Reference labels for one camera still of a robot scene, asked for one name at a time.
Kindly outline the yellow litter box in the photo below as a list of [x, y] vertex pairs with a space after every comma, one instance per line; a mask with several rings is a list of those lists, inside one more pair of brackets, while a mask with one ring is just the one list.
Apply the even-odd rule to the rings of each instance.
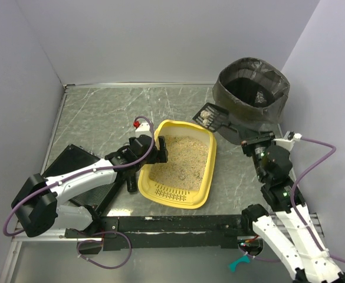
[[185, 190], [162, 185], [149, 178], [153, 165], [146, 165], [138, 180], [140, 193], [156, 203], [179, 209], [197, 209], [205, 204], [211, 189], [215, 168], [217, 142], [213, 133], [193, 123], [164, 120], [155, 130], [155, 136], [188, 136], [208, 146], [205, 172], [199, 190]]

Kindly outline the black slotted litter scoop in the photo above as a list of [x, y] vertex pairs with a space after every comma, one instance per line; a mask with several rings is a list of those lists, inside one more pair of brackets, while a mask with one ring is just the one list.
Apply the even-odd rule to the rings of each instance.
[[[209, 117], [201, 117], [201, 111], [202, 110], [208, 110], [211, 112], [211, 115]], [[208, 119], [211, 124], [209, 127], [204, 127], [202, 125], [202, 121], [204, 119]], [[230, 122], [229, 120], [229, 111], [217, 106], [212, 103], [206, 103], [194, 116], [193, 116], [193, 121], [203, 127], [206, 130], [209, 130], [211, 132], [216, 132], [218, 131], [221, 127], [231, 129], [231, 125], [234, 125]]]

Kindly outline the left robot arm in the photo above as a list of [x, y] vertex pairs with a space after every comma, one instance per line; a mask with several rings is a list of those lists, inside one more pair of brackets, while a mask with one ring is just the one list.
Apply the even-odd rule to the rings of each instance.
[[168, 151], [163, 136], [156, 139], [142, 134], [131, 137], [129, 144], [81, 169], [59, 176], [30, 176], [11, 203], [23, 231], [30, 238], [47, 230], [98, 227], [105, 205], [67, 206], [70, 199], [100, 186], [109, 185], [110, 202], [119, 187], [127, 184], [130, 193], [137, 191], [136, 173], [146, 164], [166, 163]]

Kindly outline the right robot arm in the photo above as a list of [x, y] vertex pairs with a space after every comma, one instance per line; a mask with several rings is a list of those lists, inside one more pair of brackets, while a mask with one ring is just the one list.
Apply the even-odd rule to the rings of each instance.
[[267, 243], [293, 282], [345, 282], [345, 272], [315, 230], [298, 181], [290, 178], [290, 153], [303, 136], [290, 131], [277, 138], [273, 132], [250, 130], [239, 130], [238, 135], [244, 155], [254, 162], [265, 201], [288, 233], [281, 232], [260, 204], [249, 205], [242, 211], [242, 228]]

